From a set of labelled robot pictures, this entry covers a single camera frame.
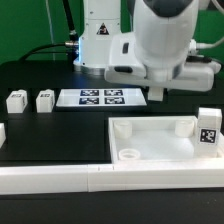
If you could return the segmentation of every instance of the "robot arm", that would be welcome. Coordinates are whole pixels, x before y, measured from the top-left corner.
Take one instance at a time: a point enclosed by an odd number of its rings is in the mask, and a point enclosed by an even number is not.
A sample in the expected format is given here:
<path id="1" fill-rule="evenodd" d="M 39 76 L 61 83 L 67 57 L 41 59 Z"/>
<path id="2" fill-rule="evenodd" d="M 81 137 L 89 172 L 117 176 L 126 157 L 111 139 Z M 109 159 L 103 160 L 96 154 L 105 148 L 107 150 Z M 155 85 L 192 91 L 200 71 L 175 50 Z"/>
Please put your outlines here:
<path id="1" fill-rule="evenodd" d="M 198 10 L 199 0 L 135 1 L 134 31 L 113 38 L 105 79 L 159 91 L 151 100 L 164 88 L 210 90 L 221 65 L 186 63 Z"/>

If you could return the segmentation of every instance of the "green wall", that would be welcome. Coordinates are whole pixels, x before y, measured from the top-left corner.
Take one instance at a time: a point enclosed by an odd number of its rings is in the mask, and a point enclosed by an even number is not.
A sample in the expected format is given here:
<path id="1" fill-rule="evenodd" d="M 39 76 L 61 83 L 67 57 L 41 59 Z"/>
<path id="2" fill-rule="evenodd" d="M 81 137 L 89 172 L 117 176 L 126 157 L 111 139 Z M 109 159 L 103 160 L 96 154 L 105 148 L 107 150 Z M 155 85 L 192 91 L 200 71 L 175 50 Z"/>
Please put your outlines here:
<path id="1" fill-rule="evenodd" d="M 68 27 L 61 0 L 49 0 L 55 42 L 68 40 Z M 75 26 L 83 31 L 82 0 L 70 0 Z M 129 17 L 122 0 L 122 32 L 130 28 Z M 0 64 L 17 60 L 27 51 L 51 42 L 45 0 L 0 0 Z M 199 14 L 195 38 L 214 42 L 224 36 L 224 17 L 217 11 Z M 202 53 L 224 61 L 224 44 Z M 56 59 L 65 59 L 57 55 Z M 51 55 L 32 56 L 30 59 L 52 59 Z"/>

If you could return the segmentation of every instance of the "cable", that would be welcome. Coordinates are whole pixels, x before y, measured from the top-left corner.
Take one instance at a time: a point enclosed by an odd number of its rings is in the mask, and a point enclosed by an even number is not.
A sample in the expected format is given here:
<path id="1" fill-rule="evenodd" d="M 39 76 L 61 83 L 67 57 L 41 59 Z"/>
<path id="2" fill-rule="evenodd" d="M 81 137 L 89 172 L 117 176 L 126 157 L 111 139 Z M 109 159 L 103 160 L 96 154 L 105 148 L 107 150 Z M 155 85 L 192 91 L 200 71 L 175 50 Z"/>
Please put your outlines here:
<path id="1" fill-rule="evenodd" d="M 224 15 L 224 9 L 218 3 L 218 1 L 217 0 L 212 0 L 212 2 L 215 5 L 215 7 Z M 224 37 L 222 37 L 219 41 L 217 41 L 214 44 L 198 43 L 196 45 L 196 47 L 197 47 L 198 50 L 201 50 L 201 49 L 210 49 L 210 48 L 218 47 L 222 43 L 224 43 Z"/>
<path id="2" fill-rule="evenodd" d="M 215 48 L 218 47 L 220 44 L 224 43 L 224 37 L 221 38 L 219 41 L 217 41 L 214 44 L 206 44 L 206 43 L 197 43 L 196 48 L 198 50 L 200 49 L 210 49 L 210 48 Z"/>
<path id="3" fill-rule="evenodd" d="M 52 25 L 49 1 L 45 0 L 45 3 L 46 3 L 46 9 L 47 9 L 49 28 L 50 28 L 51 43 L 54 44 L 54 33 L 53 33 L 53 25 Z"/>
<path id="4" fill-rule="evenodd" d="M 73 22 L 69 1 L 68 0 L 63 0 L 63 6 L 64 6 L 64 10 L 65 10 L 65 15 L 66 15 L 66 18 L 67 18 L 68 28 L 69 28 L 69 31 L 70 31 L 70 33 L 69 33 L 70 40 L 78 41 L 79 37 L 78 37 L 78 34 L 75 31 L 75 25 L 74 25 L 74 22 Z"/>
<path id="5" fill-rule="evenodd" d="M 48 48 L 53 48 L 53 47 L 64 47 L 65 43 L 58 43 L 58 44 L 47 44 L 47 45 L 43 45 L 40 47 L 36 47 L 34 49 L 32 49 L 31 51 L 29 51 L 28 53 L 26 53 L 25 55 L 23 55 L 19 61 L 25 61 L 30 55 L 32 55 L 33 53 L 36 53 L 39 50 L 43 50 L 43 49 L 48 49 Z"/>
<path id="6" fill-rule="evenodd" d="M 212 3 L 215 5 L 215 7 L 219 10 L 219 12 L 221 12 L 224 15 L 224 9 L 222 8 L 222 6 L 219 4 L 219 2 L 217 0 L 212 0 Z"/>

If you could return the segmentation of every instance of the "black table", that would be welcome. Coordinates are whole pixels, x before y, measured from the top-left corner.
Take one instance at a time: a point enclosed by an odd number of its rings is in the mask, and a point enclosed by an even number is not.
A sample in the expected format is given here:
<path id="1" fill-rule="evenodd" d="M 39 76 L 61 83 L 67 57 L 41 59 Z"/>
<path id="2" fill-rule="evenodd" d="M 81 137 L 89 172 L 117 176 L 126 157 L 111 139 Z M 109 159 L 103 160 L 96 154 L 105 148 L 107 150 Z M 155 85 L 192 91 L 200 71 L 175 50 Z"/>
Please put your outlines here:
<path id="1" fill-rule="evenodd" d="M 35 99 L 40 90 L 53 89 L 57 98 L 61 89 L 125 87 L 130 86 L 110 84 L 102 77 L 74 73 L 71 65 L 64 61 L 8 62 L 1 65 L 0 123 L 4 122 L 6 125 L 7 141 L 0 151 L 0 166 L 110 163 L 108 117 L 197 115 L 199 107 L 224 107 L 224 79 L 217 77 L 209 92 L 171 90 L 165 93 L 163 102 L 149 102 L 145 107 L 90 107 L 70 110 L 55 107 L 52 114 L 36 113 Z M 5 100 L 11 91 L 18 89 L 27 90 L 29 106 L 21 115 L 8 115 Z M 98 150 L 91 154 L 88 147 L 85 148 L 86 144 L 80 140 L 77 144 L 85 153 L 80 153 L 77 149 L 72 154 L 69 148 L 72 137 L 67 135 L 63 138 L 67 138 L 69 144 L 64 144 L 65 151 L 61 152 L 57 148 L 61 142 L 49 139 L 57 138 L 58 134 L 63 135 L 67 126 L 70 129 L 76 126 L 73 134 L 80 139 L 84 138 L 85 130 L 96 127 L 98 132 L 89 132 L 88 135 L 90 143 L 96 144 L 94 147 L 98 147 Z M 18 152 L 15 149 L 19 143 L 21 148 Z M 33 144 L 32 151 L 27 150 L 27 145 L 30 144 Z M 49 150 L 38 150 L 44 147 Z M 223 211 L 223 188 L 0 196 L 0 223 L 4 224 L 221 224 L 224 223 Z"/>

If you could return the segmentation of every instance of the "white cube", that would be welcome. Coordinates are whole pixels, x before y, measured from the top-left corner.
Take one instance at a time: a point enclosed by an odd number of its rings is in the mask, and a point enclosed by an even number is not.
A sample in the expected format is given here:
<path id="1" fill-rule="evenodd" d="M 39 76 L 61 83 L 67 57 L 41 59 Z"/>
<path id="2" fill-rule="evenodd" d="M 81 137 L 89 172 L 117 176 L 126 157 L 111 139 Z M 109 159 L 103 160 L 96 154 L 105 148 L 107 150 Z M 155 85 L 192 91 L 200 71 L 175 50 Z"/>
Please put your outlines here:
<path id="1" fill-rule="evenodd" d="M 217 157 L 221 124 L 222 111 L 220 109 L 199 109 L 195 157 Z"/>
<path id="2" fill-rule="evenodd" d="M 6 100 L 8 113 L 23 113 L 27 103 L 25 90 L 12 91 Z"/>
<path id="3" fill-rule="evenodd" d="M 0 124 L 0 148 L 2 147 L 4 141 L 5 141 L 5 126 L 4 124 Z"/>
<path id="4" fill-rule="evenodd" d="M 53 90 L 40 91 L 37 99 L 37 112 L 38 113 L 50 113 L 55 104 L 55 95 Z"/>

